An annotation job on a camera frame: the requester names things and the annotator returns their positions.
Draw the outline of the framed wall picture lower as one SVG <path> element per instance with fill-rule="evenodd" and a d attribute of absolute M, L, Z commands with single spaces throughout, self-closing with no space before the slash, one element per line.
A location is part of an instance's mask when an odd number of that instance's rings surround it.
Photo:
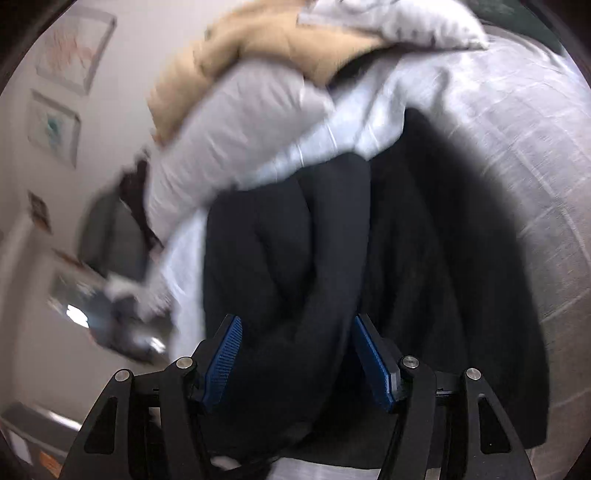
<path fill-rule="evenodd" d="M 33 146 L 75 169 L 80 129 L 81 120 L 75 111 L 37 90 L 31 91 L 26 133 Z"/>

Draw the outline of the light grey checked duvet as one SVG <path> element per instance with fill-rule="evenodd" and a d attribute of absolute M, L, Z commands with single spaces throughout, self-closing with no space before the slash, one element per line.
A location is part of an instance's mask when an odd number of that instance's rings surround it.
<path fill-rule="evenodd" d="M 546 440 L 526 448 L 514 429 L 529 471 L 563 479 L 590 438 L 590 90 L 554 54 L 518 36 L 495 30 L 484 51 L 377 59 L 331 116 L 187 217 L 165 241 L 165 254 L 198 277 L 192 322 L 205 337 L 214 335 L 205 326 L 202 280 L 207 215 L 219 195 L 277 183 L 348 152 L 372 159 L 401 137 L 409 109 L 467 154 L 514 223 L 549 373 Z M 204 427 L 213 408 L 197 422 L 197 444 L 207 457 L 231 458 L 207 448 Z M 262 479 L 322 465 L 366 472 L 381 468 L 385 456 L 373 469 L 284 454 L 231 459 Z"/>

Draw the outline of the white patterned pillow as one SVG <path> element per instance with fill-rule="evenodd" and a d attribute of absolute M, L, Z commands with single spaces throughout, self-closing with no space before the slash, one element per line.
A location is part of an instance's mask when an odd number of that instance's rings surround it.
<path fill-rule="evenodd" d="M 483 25 L 455 0 L 315 1 L 298 14 L 307 26 L 330 26 L 374 33 L 391 43 L 439 50 L 486 50 Z"/>

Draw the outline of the green coral pattern cushion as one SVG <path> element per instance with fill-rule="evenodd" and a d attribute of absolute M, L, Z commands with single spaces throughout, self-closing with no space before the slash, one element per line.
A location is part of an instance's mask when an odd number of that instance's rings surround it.
<path fill-rule="evenodd" d="M 555 53 L 561 53 L 557 36 L 518 0 L 467 0 L 465 4 L 482 21 L 530 37 Z"/>

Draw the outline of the dark grey bed base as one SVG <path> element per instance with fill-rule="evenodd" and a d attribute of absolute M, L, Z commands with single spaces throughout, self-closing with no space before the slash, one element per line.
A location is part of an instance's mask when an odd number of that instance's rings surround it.
<path fill-rule="evenodd" d="M 59 272 L 50 284 L 48 304 L 71 323 L 84 328 L 98 346 L 132 361 L 155 365 L 169 357 L 169 315 L 144 321 L 137 298 L 109 294 L 106 287 Z"/>

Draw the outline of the dark brown plush garment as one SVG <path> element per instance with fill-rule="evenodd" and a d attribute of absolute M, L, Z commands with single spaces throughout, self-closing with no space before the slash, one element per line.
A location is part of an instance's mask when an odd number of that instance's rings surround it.
<path fill-rule="evenodd" d="M 118 195 L 138 225 L 146 248 L 151 251 L 160 248 L 161 242 L 148 224 L 144 206 L 144 191 L 149 174 L 148 159 L 149 156 L 145 153 L 135 158 L 134 168 L 126 170 L 121 177 Z"/>

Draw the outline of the large grey pillow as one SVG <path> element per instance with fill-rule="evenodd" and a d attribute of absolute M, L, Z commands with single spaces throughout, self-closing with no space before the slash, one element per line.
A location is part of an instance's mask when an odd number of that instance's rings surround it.
<path fill-rule="evenodd" d="M 152 161 L 148 224 L 160 241 L 222 189 L 273 160 L 334 109 L 325 89 L 287 65 L 242 61 L 194 107 Z"/>

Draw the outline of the grey padded quilt pile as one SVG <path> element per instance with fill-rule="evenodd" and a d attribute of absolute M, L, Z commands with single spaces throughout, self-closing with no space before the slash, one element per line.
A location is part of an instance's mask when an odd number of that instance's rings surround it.
<path fill-rule="evenodd" d="M 101 190 L 88 204 L 78 228 L 76 257 L 103 278 L 115 274 L 144 280 L 147 245 L 117 185 Z"/>

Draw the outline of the black quilted coat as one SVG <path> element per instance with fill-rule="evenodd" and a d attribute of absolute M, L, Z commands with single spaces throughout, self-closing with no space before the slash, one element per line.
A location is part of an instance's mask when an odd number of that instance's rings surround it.
<path fill-rule="evenodd" d="M 546 440 L 546 350 L 514 223 L 415 109 L 372 159 L 348 152 L 219 195 L 202 285 L 207 333 L 228 314 L 243 331 L 204 427 L 215 454 L 379 467 L 394 417 L 349 336 L 359 314 L 433 369 L 479 369 L 522 444 Z"/>

